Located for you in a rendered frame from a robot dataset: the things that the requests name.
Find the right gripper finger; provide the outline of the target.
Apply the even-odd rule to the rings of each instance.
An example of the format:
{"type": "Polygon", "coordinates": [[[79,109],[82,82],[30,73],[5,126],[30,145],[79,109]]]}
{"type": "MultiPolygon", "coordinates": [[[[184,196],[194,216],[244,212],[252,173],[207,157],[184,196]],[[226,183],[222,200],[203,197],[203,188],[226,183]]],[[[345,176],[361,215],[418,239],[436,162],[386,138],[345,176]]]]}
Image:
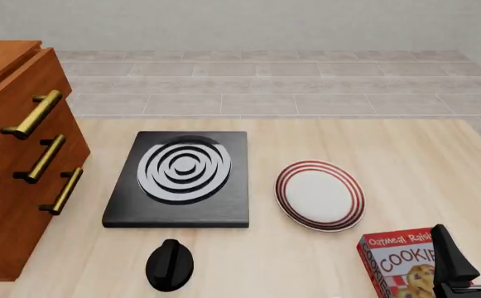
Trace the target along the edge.
{"type": "Polygon", "coordinates": [[[443,224],[431,229],[435,251],[435,285],[470,285],[480,272],[459,250],[443,224]]]}

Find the red oatmeal raisin cookies box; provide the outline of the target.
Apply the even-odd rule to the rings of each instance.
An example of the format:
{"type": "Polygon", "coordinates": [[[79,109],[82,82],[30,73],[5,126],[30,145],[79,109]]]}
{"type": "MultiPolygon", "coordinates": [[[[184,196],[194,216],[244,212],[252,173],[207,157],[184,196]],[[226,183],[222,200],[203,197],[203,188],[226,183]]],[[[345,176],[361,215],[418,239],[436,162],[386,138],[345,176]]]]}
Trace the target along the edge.
{"type": "Polygon", "coordinates": [[[356,248],[379,298],[436,298],[431,228],[367,233],[356,248]]]}

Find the flat black stove plate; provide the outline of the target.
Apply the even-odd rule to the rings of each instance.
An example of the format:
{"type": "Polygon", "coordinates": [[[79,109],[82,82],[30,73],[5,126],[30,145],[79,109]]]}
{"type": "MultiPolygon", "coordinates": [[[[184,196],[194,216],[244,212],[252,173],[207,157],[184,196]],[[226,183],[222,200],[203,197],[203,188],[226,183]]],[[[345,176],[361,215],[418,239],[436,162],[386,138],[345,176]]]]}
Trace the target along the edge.
{"type": "Polygon", "coordinates": [[[140,131],[105,228],[248,228],[248,134],[140,131]]]}

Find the round black stove knob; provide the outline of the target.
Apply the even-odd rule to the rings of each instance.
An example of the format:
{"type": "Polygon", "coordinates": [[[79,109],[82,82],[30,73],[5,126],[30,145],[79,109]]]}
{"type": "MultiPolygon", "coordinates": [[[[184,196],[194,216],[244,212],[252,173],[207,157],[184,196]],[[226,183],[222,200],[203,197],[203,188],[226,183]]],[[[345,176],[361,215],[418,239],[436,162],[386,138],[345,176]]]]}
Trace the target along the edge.
{"type": "Polygon", "coordinates": [[[145,273],[154,289],[173,292],[189,281],[194,268],[191,251],[178,240],[167,239],[148,258],[145,273]]]}

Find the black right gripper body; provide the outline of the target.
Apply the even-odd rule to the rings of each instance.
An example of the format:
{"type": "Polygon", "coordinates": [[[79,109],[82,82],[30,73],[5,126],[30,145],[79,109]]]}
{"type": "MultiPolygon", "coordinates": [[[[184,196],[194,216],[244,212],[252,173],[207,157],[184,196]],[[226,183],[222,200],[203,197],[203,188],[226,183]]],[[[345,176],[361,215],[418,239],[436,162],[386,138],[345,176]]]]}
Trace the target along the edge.
{"type": "Polygon", "coordinates": [[[448,283],[435,283],[435,298],[481,298],[481,285],[463,284],[465,287],[452,287],[448,283]]]}

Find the white plate with red rings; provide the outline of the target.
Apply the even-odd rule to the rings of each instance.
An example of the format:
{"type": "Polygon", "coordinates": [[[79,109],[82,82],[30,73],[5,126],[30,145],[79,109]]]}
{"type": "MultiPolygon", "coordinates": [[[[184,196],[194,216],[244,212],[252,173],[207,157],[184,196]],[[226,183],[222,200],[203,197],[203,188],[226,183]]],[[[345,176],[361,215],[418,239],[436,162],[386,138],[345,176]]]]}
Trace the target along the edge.
{"type": "Polygon", "coordinates": [[[283,168],[274,194],[289,218],[321,232],[347,230],[365,215],[361,185],[343,168],[326,161],[297,161],[283,168]]]}

